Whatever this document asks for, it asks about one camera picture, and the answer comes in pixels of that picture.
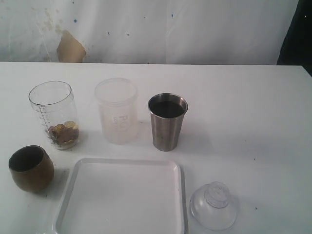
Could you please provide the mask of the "frosted plastic container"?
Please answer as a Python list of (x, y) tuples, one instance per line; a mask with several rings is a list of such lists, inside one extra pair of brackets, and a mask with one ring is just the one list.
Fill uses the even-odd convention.
[(94, 94), (105, 138), (117, 145), (131, 141), (137, 134), (136, 85), (126, 78), (109, 78), (95, 87)]

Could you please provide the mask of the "stainless steel tumbler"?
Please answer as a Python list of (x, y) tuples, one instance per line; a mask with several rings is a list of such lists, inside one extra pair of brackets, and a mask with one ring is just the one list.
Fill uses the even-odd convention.
[(161, 93), (150, 98), (148, 109), (151, 117), (153, 145), (160, 151), (177, 147), (185, 114), (186, 100), (176, 94)]

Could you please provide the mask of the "dark object right background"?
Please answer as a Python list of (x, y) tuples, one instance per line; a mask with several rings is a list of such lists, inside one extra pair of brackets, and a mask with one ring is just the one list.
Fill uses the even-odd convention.
[(312, 0), (300, 0), (280, 50), (278, 65), (312, 64)]

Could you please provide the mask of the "white plastic tray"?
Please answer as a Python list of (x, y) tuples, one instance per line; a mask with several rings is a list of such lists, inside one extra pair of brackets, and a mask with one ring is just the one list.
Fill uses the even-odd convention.
[(53, 231), (184, 233), (180, 167), (169, 160), (78, 160), (69, 175)]

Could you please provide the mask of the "clear graduated shaker cup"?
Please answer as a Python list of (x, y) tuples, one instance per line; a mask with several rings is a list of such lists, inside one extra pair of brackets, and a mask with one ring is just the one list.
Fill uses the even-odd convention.
[(74, 147), (61, 149), (54, 145), (47, 134), (50, 126), (74, 121), (78, 124), (78, 115), (72, 87), (64, 81), (48, 81), (35, 86), (29, 93), (28, 99), (42, 126), (49, 142), (58, 150), (67, 150)]

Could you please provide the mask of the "clear shaker strainer lid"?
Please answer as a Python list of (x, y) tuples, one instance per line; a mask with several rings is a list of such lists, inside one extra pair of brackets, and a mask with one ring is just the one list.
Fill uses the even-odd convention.
[(190, 212), (199, 225), (219, 232), (234, 225), (238, 205), (228, 187), (214, 181), (201, 186), (192, 194)]

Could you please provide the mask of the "coins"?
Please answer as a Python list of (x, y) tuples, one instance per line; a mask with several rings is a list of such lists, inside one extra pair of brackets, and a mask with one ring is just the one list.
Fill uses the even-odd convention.
[(47, 134), (52, 143), (61, 149), (73, 146), (79, 139), (79, 127), (74, 121), (67, 121), (63, 124), (50, 126)]

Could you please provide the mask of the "brown wooden cup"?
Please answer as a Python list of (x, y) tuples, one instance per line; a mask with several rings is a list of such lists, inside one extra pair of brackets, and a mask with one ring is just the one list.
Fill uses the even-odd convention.
[(29, 145), (14, 152), (8, 162), (15, 184), (26, 192), (36, 193), (46, 188), (54, 178), (54, 165), (40, 146)]

